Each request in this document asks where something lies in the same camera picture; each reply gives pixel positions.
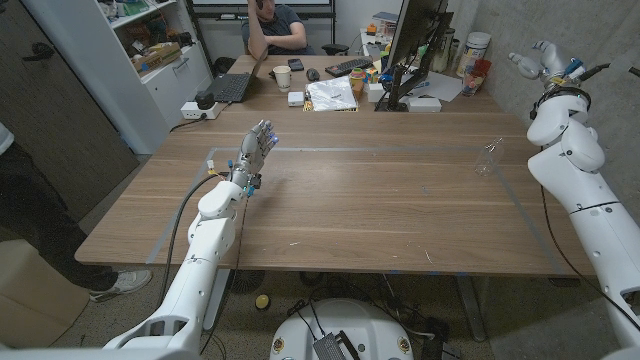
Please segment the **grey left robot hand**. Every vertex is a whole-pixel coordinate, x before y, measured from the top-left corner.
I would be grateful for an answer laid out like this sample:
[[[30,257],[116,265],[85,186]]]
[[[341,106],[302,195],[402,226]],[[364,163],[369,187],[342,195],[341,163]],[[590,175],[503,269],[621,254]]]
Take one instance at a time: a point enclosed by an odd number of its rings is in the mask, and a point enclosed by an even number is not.
[[[264,159],[278,141],[279,138],[273,132],[271,121],[261,120],[243,139],[229,181],[240,187],[259,189],[261,186],[259,172],[264,165]]]

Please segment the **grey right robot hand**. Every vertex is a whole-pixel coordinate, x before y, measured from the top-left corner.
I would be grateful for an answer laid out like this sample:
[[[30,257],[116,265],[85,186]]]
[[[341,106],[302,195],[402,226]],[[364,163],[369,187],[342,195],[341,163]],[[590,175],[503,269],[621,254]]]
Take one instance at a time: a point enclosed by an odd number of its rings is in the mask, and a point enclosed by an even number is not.
[[[542,55],[539,60],[516,53],[510,53],[508,59],[517,66],[521,76],[535,80],[540,79],[545,85],[554,77],[575,79],[586,72],[583,62],[571,57],[567,51],[554,43],[546,40],[536,42],[533,49],[540,50]]]

